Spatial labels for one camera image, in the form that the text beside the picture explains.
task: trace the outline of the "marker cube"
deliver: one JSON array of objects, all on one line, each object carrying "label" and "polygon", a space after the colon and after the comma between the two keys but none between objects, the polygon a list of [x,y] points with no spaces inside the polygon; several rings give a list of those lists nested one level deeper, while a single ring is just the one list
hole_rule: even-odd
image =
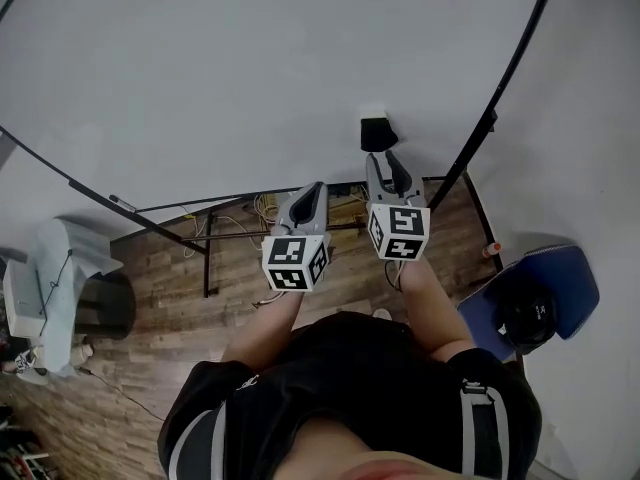
[{"label": "marker cube", "polygon": [[429,241],[428,208],[371,204],[369,235],[383,260],[417,261]]},{"label": "marker cube", "polygon": [[262,242],[262,270],[271,289],[310,292],[329,264],[329,234],[267,236]]}]

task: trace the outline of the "shoe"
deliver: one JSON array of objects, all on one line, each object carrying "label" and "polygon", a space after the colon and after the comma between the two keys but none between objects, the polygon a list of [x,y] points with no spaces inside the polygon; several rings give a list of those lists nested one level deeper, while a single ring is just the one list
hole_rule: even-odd
[{"label": "shoe", "polygon": [[380,308],[376,309],[373,312],[373,318],[381,318],[382,320],[393,320],[391,318],[391,313],[389,313],[386,309]]}]

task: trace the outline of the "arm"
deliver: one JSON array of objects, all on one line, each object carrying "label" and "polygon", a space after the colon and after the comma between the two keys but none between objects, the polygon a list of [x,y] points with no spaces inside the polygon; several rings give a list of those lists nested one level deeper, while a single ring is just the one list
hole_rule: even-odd
[{"label": "arm", "polygon": [[302,296],[300,292],[285,293],[278,300],[259,307],[231,338],[221,361],[239,361],[255,372],[271,366],[289,343]]},{"label": "arm", "polygon": [[475,347],[467,324],[426,258],[406,262],[400,284],[413,334],[432,358],[447,362],[458,352]]}]

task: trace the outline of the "floor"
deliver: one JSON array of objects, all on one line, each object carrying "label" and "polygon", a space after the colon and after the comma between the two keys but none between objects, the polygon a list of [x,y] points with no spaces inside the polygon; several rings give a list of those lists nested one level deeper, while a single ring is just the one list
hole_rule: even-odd
[{"label": "floor", "polygon": [[[438,182],[426,183],[427,195]],[[249,229],[259,218],[242,205],[225,209]],[[330,223],[362,218],[364,204],[344,197],[332,201]],[[172,226],[193,232],[193,221]],[[219,220],[215,232],[237,232]],[[234,328],[253,312],[252,302],[267,295],[260,252],[249,239],[213,242],[211,284],[218,294],[202,298],[203,259],[185,258],[183,248],[153,234],[113,245],[136,292],[138,315],[123,341],[99,340],[86,367],[117,386],[159,418],[169,411],[193,365],[218,360]],[[336,311],[371,313],[384,307],[404,320],[398,293],[385,280],[383,265],[362,230],[333,233],[333,260],[324,281],[305,298],[297,325]],[[495,273],[482,258],[485,235],[470,194],[459,181],[432,216],[426,255],[449,295],[458,301],[469,283]],[[0,399],[16,408],[22,423],[36,432],[65,478],[164,478],[156,457],[161,421],[102,380],[82,376],[54,379],[39,387],[3,377]]]}]

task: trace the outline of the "white cube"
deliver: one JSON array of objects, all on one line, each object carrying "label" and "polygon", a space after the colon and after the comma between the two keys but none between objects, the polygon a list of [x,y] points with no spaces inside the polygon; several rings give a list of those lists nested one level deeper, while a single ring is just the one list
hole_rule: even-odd
[{"label": "white cube", "polygon": [[326,235],[267,236],[262,242],[262,270],[271,289],[310,292],[329,264]]},{"label": "white cube", "polygon": [[11,336],[40,336],[46,316],[42,310],[35,271],[24,263],[9,260],[4,274],[3,289]]},{"label": "white cube", "polygon": [[428,208],[371,204],[369,235],[383,260],[417,261],[429,241]]}]

